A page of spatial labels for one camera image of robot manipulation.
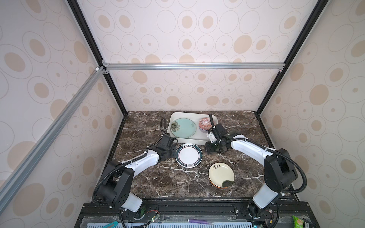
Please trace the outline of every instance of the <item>cream plate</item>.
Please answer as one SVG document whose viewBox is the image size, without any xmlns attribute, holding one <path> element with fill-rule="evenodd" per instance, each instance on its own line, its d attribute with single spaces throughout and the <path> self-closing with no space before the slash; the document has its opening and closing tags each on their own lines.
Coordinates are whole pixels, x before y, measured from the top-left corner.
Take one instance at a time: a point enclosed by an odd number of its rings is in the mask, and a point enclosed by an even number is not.
<svg viewBox="0 0 365 228">
<path fill-rule="evenodd" d="M 218 188 L 227 188 L 234 182 L 234 173 L 229 165 L 218 162 L 209 168 L 209 180 Z"/>
</svg>

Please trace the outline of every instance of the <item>wallpaper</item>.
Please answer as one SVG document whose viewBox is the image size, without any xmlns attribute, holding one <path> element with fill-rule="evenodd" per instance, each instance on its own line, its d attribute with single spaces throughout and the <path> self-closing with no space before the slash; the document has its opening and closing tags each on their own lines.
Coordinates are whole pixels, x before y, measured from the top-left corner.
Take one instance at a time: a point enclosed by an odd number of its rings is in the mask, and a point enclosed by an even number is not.
<svg viewBox="0 0 365 228">
<path fill-rule="evenodd" d="M 73 228 L 121 121 L 101 76 L 2 213 L 0 228 Z"/>
<path fill-rule="evenodd" d="M 79 0 L 109 63 L 283 62 L 317 0 Z"/>
<path fill-rule="evenodd" d="M 0 187 L 95 67 L 62 1 L 0 1 Z"/>
<path fill-rule="evenodd" d="M 365 223 L 364 60 L 365 1 L 332 1 L 261 115 L 306 173 L 298 196 L 323 228 Z"/>
<path fill-rule="evenodd" d="M 257 110 L 278 69 L 112 70 L 128 111 Z"/>
</svg>

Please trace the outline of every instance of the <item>purple marker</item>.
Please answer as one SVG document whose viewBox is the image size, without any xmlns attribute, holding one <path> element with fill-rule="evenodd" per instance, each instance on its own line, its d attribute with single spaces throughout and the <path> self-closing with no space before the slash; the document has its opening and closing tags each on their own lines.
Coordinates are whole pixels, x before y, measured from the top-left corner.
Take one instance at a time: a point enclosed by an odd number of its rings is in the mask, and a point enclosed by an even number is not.
<svg viewBox="0 0 365 228">
<path fill-rule="evenodd" d="M 188 223 L 199 223 L 199 224 L 206 224 L 206 225 L 214 225 L 214 222 L 206 221 L 206 220 L 199 220 L 199 219 L 188 219 Z"/>
</svg>

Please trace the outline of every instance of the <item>green snack package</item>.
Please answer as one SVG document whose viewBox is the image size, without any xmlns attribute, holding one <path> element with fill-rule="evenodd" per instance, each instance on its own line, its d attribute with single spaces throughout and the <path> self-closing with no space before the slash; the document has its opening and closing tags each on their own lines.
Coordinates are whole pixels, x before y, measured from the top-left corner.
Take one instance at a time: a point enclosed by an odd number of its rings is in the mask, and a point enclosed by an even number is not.
<svg viewBox="0 0 365 228">
<path fill-rule="evenodd" d="M 297 218 L 293 215 L 294 219 L 294 228 L 303 228 L 304 221 L 300 218 Z"/>
</svg>

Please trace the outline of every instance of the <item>marble tabletop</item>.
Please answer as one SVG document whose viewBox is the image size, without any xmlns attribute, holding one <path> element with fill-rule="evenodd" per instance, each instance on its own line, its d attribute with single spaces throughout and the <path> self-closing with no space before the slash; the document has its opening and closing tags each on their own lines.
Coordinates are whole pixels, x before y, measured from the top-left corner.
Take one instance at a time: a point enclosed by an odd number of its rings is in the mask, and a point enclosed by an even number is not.
<svg viewBox="0 0 365 228">
<path fill-rule="evenodd" d="M 113 159 L 125 161 L 143 153 L 147 144 L 161 136 L 160 119 L 166 127 L 174 111 L 131 111 Z M 236 131 L 267 146 L 259 123 L 251 111 L 189 111 L 210 114 L 227 131 Z M 264 182 L 264 167 L 242 152 L 230 149 L 224 154 L 207 154 L 205 146 L 201 163 L 191 169 L 181 167 L 176 159 L 168 159 L 152 166 L 133 179 L 131 192 L 141 198 L 154 197 L 251 197 Z M 208 177 L 210 166 L 216 162 L 229 165 L 235 174 L 234 184 L 226 189 L 213 186 Z"/>
</svg>

